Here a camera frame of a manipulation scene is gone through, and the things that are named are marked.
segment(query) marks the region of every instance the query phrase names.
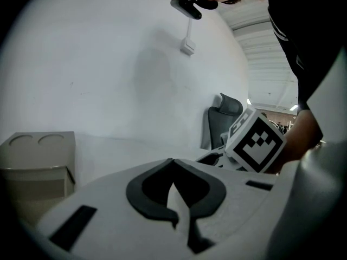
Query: black headset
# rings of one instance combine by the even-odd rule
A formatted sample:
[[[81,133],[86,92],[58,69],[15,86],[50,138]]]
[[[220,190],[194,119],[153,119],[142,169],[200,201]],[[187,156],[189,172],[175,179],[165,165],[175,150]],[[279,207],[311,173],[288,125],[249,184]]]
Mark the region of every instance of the black headset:
[[[207,10],[214,10],[218,7],[217,1],[208,0],[171,0],[171,6],[179,10],[181,13],[189,18],[199,20],[201,19],[201,12],[198,11],[194,4]]]

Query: circular cutout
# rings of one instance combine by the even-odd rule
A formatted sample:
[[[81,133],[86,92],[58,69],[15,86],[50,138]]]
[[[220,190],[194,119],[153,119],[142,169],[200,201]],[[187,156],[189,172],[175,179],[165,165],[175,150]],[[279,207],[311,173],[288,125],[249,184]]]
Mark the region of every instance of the circular cutout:
[[[57,142],[60,142],[64,139],[62,135],[51,134],[47,136],[43,136],[40,140],[38,140],[39,145],[53,145]]]
[[[31,142],[33,136],[31,135],[20,135],[10,141],[10,146],[25,146]]]

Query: white wall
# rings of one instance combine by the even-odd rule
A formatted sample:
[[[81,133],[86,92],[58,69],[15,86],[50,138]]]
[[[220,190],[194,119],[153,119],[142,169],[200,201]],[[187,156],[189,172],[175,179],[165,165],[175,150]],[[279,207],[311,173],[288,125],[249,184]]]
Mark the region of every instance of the white wall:
[[[246,58],[216,11],[193,21],[170,0],[34,0],[0,55],[0,141],[76,131],[200,147],[223,92],[246,105]]]

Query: white cube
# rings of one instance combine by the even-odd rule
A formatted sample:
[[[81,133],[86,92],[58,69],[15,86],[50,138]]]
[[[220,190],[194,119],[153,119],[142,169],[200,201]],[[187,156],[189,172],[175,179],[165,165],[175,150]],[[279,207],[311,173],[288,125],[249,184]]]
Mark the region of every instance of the white cube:
[[[247,108],[229,129],[226,155],[247,171],[264,172],[286,143],[286,138],[266,117]]]

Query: person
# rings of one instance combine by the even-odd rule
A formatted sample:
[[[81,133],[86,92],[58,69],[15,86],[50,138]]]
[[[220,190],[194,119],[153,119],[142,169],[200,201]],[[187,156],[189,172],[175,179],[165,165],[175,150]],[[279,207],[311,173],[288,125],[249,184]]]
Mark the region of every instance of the person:
[[[240,0],[208,0],[235,4]],[[298,78],[298,117],[286,134],[287,144],[268,172],[299,160],[322,138],[307,100],[329,71],[345,34],[344,0],[268,0],[274,33]]]

